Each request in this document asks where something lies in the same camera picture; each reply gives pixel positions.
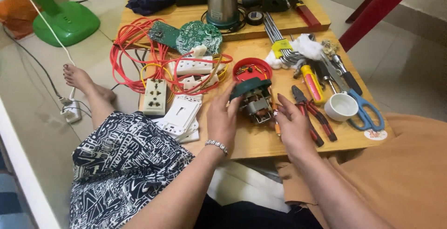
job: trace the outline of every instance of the woman's right hand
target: woman's right hand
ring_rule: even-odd
[[[318,156],[315,143],[310,137],[308,119],[285,96],[278,94],[278,101],[282,107],[279,107],[276,121],[281,128],[281,140],[286,146],[290,161]]]

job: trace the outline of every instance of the orange bag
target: orange bag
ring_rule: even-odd
[[[16,39],[33,32],[33,21],[37,15],[30,0],[0,0],[0,22]]]

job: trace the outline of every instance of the white cable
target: white cable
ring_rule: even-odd
[[[37,8],[36,4],[34,4],[33,0],[30,0],[31,4],[33,4],[33,7],[36,9],[37,13],[40,15],[40,17],[42,18],[42,20],[45,22],[45,24],[48,26],[48,28],[50,29],[51,33],[53,34],[53,36],[56,38],[57,42],[59,43],[59,45],[65,50],[65,52],[67,53],[68,59],[71,61],[71,63],[73,63],[74,66],[76,66],[76,63],[73,61],[73,59],[71,58],[70,52],[68,51],[68,49],[62,44],[62,42],[60,42],[59,38],[57,37],[56,33],[53,31],[53,29],[51,28],[51,26],[48,24],[47,20],[43,17],[43,15],[40,13],[39,9]],[[73,89],[71,90],[70,93],[70,98],[69,99],[73,99],[74,95],[75,95],[75,90],[76,88],[73,87]]]

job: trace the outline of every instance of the blue scissors handle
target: blue scissors handle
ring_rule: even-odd
[[[348,95],[352,96],[357,101],[357,104],[359,105],[359,112],[357,112],[357,115],[360,117],[360,119],[364,123],[364,125],[361,127],[361,126],[355,124],[352,119],[349,119],[348,120],[349,123],[351,123],[351,125],[354,126],[354,128],[361,130],[361,131],[365,131],[368,129],[372,129],[374,131],[380,131],[385,128],[385,121],[383,120],[382,114],[376,107],[374,107],[369,101],[363,99],[353,89],[349,89]],[[363,108],[363,106],[370,107],[372,109],[372,111],[377,115],[377,117],[379,118],[378,126],[376,124],[374,124],[371,117],[366,112],[366,110]]]

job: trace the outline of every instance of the red plastic lid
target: red plastic lid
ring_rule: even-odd
[[[236,74],[242,66],[246,65],[246,68],[251,67],[252,72],[249,72],[248,69],[243,70],[243,73]],[[271,79],[273,75],[272,68],[268,63],[261,60],[260,58],[245,58],[238,61],[233,67],[233,80],[238,82],[243,82],[248,79],[258,77],[261,80]]]

